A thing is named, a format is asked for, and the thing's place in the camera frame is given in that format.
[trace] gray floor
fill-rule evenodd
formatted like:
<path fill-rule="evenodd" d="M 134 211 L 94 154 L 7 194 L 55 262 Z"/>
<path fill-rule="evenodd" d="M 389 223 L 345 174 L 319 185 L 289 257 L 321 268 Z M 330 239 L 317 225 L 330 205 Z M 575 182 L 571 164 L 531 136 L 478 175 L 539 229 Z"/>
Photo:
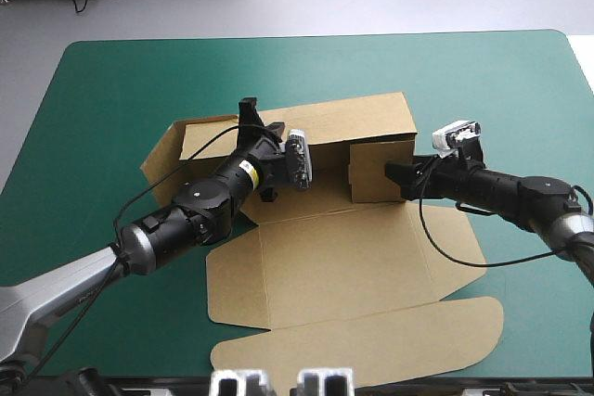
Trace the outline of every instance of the gray floor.
<path fill-rule="evenodd" d="M 0 7 L 0 186 L 61 53 L 97 39 L 553 28 L 594 33 L 592 0 L 15 0 Z"/>

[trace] cardboard box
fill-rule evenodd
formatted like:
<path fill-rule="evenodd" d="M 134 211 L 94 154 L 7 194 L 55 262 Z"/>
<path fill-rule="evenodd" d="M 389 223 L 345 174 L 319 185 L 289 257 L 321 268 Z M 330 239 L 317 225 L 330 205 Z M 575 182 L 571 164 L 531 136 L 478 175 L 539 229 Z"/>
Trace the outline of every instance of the cardboard box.
<path fill-rule="evenodd" d="M 416 128 L 400 93 L 260 112 L 305 130 L 312 188 L 253 195 L 242 210 L 258 227 L 207 257 L 215 322 L 272 331 L 222 342 L 215 368 L 266 369 L 279 394 L 301 368 L 352 366 L 357 385 L 442 373 L 495 348 L 503 326 L 491 298 L 440 302 L 484 273 L 441 257 L 412 203 L 384 177 L 388 160 L 410 162 Z M 176 122 L 142 166 L 155 181 L 236 116 Z M 190 169 L 155 190 L 167 204 L 179 184 L 207 175 L 235 148 L 221 138 Z M 452 255 L 484 262 L 466 216 L 426 208 L 433 236 Z"/>

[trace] yellow label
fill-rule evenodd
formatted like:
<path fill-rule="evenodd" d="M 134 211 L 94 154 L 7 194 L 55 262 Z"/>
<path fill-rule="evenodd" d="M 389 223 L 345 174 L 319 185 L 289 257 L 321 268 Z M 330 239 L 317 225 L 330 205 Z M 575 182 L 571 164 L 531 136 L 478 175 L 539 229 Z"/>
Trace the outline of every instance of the yellow label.
<path fill-rule="evenodd" d="M 253 167 L 252 164 L 247 160 L 243 160 L 239 164 L 239 167 L 250 176 L 250 178 L 252 179 L 252 187 L 255 190 L 255 188 L 258 187 L 258 184 L 260 183 L 260 178 L 258 178 L 258 171 L 256 171 L 255 167 Z"/>

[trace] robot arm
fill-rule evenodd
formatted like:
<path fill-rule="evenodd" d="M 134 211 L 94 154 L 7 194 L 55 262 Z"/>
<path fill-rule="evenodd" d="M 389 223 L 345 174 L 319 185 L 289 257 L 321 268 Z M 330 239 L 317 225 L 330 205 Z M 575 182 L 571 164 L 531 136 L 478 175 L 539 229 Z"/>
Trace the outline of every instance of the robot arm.
<path fill-rule="evenodd" d="M 147 275 L 196 245 L 216 243 L 254 191 L 263 200 L 274 188 L 309 187 L 311 161 L 305 135 L 284 123 L 265 126 L 255 98 L 239 103 L 237 148 L 207 178 L 181 186 L 172 203 L 121 231 L 121 243 L 65 264 L 14 287 L 0 287 L 0 387 L 24 378 L 25 364 L 38 364 L 47 331 L 62 315 L 103 286 L 129 274 Z"/>
<path fill-rule="evenodd" d="M 576 188 L 561 180 L 487 170 L 480 132 L 477 122 L 454 122 L 433 134 L 438 155 L 414 157 L 410 165 L 389 162 L 386 176 L 401 186 L 405 199 L 450 198 L 461 211 L 497 214 L 537 233 L 560 258 L 576 262 L 594 286 L 591 200 L 586 212 Z"/>

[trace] brown cardboard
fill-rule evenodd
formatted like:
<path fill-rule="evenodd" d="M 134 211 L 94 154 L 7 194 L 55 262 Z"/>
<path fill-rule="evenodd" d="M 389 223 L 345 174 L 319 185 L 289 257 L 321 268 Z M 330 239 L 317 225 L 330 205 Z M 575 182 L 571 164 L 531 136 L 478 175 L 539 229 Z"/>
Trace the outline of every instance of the brown cardboard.
<path fill-rule="evenodd" d="M 298 365 L 353 365 L 359 384 L 361 378 L 381 383 L 461 368 L 487 355 L 503 324 L 497 301 L 438 302 L 484 270 L 456 265 L 435 252 L 417 206 L 398 203 L 398 187 L 384 177 L 386 161 L 410 162 L 414 151 L 416 129 L 404 96 L 260 114 L 265 123 L 284 121 L 287 130 L 306 132 L 314 180 L 306 192 L 279 190 L 274 203 L 253 194 L 242 211 L 259 226 L 208 255 L 210 317 L 273 330 L 220 344 L 213 365 L 262 366 L 285 389 Z M 151 182 L 161 178 L 237 122 L 224 116 L 174 123 L 143 172 Z M 235 148 L 236 138 L 230 132 L 190 161 L 155 190 L 157 200 L 167 204 L 182 182 L 209 174 Z M 425 213 L 434 238 L 452 255 L 484 262 L 463 213 L 430 206 Z M 485 321 L 482 313 L 491 317 Z M 464 339 L 451 341 L 454 335 Z M 426 339 L 438 346 L 435 358 Z M 291 361 L 292 342 L 301 346 Z"/>
<path fill-rule="evenodd" d="M 353 319 L 431 303 L 484 274 L 436 253 L 412 203 L 264 223 L 207 256 L 209 316 L 261 328 Z M 466 216 L 427 206 L 436 240 L 452 255 L 484 262 Z"/>
<path fill-rule="evenodd" d="M 365 387 L 475 364 L 495 348 L 502 327 L 493 298 L 440 301 L 221 342 L 211 362 L 215 369 L 264 369 L 279 395 L 311 367 L 352 367 L 356 385 Z"/>

